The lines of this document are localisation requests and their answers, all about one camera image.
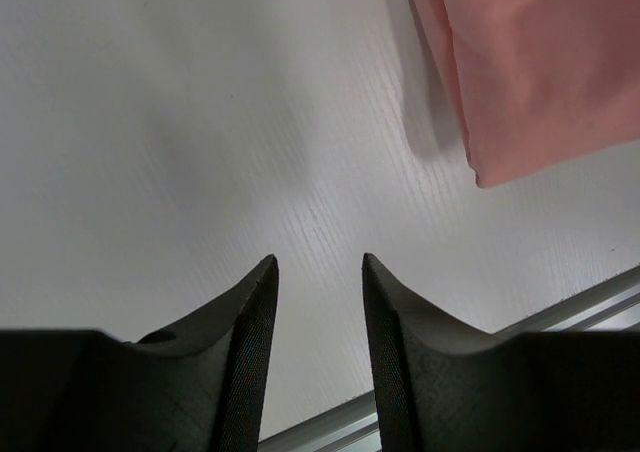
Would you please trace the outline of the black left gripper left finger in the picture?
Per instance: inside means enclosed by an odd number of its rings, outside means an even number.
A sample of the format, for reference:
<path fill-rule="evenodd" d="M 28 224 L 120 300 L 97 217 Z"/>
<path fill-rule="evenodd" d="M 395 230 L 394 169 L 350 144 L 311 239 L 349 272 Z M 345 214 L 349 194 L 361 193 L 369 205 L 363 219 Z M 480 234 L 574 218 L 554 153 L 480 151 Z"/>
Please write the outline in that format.
<path fill-rule="evenodd" d="M 5 451 L 254 451 L 278 300 L 265 257 L 137 342 L 98 330 L 1 334 Z"/>

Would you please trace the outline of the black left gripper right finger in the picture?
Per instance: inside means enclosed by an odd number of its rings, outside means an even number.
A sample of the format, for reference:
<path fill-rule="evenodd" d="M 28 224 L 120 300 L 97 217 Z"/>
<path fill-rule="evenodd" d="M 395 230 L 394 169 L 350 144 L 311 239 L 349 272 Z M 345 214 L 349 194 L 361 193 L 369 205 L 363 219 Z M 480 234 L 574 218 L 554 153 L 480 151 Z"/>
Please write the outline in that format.
<path fill-rule="evenodd" d="M 363 300 L 386 451 L 635 451 L 635 331 L 481 331 L 366 254 Z"/>

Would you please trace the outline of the salmon pink t shirt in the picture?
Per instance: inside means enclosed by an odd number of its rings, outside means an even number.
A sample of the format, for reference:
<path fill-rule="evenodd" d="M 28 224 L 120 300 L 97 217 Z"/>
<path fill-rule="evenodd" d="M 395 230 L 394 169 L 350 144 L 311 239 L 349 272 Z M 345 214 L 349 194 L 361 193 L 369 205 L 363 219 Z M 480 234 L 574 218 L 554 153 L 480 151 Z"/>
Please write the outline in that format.
<path fill-rule="evenodd" d="M 639 0 L 412 0 L 482 188 L 639 137 Z"/>

